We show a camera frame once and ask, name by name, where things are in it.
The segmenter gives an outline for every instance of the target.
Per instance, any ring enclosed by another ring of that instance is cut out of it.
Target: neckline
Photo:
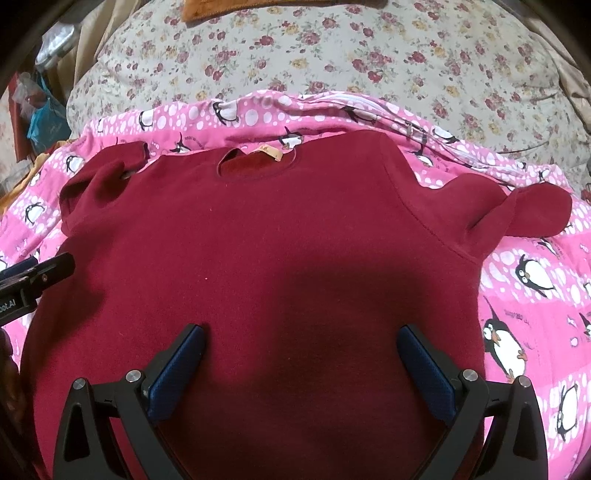
[[[248,181],[257,181],[257,180],[263,180],[263,179],[269,179],[269,178],[273,178],[273,177],[277,177],[279,175],[283,175],[285,172],[287,172],[288,170],[290,170],[291,168],[293,168],[299,161],[301,158],[301,152],[298,153],[298,151],[296,151],[296,148],[291,149],[289,152],[285,153],[281,159],[280,162],[278,162],[281,165],[281,168],[274,168],[272,171],[262,171],[260,173],[256,173],[256,174],[250,174],[247,176],[228,176],[228,177],[223,177],[220,173],[220,168],[222,166],[222,163],[228,160],[228,157],[233,154],[233,153],[237,153],[237,157],[241,157],[244,156],[246,157],[248,154],[244,153],[240,148],[231,148],[227,151],[225,151],[222,154],[222,158],[216,162],[215,164],[215,169],[213,172],[213,177],[216,179],[216,181],[222,182],[222,183],[235,183],[235,182],[248,182]]]

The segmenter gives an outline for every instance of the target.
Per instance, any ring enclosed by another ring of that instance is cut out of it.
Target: blue bag
[[[66,108],[51,94],[43,77],[39,78],[39,84],[47,95],[47,103],[33,114],[27,132],[36,155],[52,147],[58,140],[67,140],[72,134],[66,120]]]

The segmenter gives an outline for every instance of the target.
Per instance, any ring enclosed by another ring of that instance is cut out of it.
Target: metal screw
[[[468,370],[464,370],[462,372],[462,375],[469,382],[475,382],[478,379],[478,374],[470,368]]]
[[[81,390],[86,385],[86,380],[84,378],[76,378],[74,383],[72,384],[72,388],[74,390]]]
[[[522,387],[531,387],[531,380],[523,375],[519,377],[519,383]]]
[[[142,377],[142,372],[140,372],[139,370],[131,370],[131,371],[127,372],[125,379],[129,383],[133,383],[133,382],[137,382],[141,377]]]

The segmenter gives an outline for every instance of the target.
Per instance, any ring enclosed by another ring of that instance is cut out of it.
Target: sweater sleeve
[[[548,237],[567,225],[572,199],[550,183],[515,189],[506,195],[493,180],[465,174],[432,190],[439,235],[467,256],[482,261],[503,236]]]
[[[141,169],[148,158],[144,142],[113,145],[92,157],[60,192],[64,235],[70,236],[83,218],[115,200],[126,185],[121,175]]]

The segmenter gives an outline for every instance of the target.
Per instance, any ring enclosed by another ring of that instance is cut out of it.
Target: blue gripper pad
[[[171,417],[199,366],[204,346],[204,331],[195,325],[150,388],[147,411],[150,422],[158,423]]]
[[[451,425],[456,415],[454,390],[423,344],[404,326],[398,332],[398,354],[437,420]]]

